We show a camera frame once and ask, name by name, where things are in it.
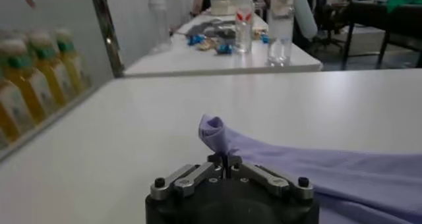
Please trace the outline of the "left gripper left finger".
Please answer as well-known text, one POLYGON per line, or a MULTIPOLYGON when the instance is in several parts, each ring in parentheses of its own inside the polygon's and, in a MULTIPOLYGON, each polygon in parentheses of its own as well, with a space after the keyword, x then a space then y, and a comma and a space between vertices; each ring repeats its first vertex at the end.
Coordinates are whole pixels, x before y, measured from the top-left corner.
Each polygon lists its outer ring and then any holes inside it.
POLYGON ((207 179, 220 179, 224 173, 224 157, 219 154, 209 155, 200 165, 186 164, 167 177, 158 177, 150 186, 150 197, 154 200, 166 200, 174 192, 182 197, 195 193, 195 188, 207 179))

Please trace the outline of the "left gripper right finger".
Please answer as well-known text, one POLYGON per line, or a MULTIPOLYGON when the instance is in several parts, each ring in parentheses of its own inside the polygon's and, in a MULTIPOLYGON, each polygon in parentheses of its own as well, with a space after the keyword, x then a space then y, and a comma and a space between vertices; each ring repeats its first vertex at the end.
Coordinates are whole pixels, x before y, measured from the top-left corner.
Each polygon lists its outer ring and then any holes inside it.
POLYGON ((231 177, 257 182, 273 196, 283 198, 291 194, 296 199, 313 199, 313 184, 306 177, 293 178, 263 165, 243 161, 236 155, 227 157, 227 167, 231 177))

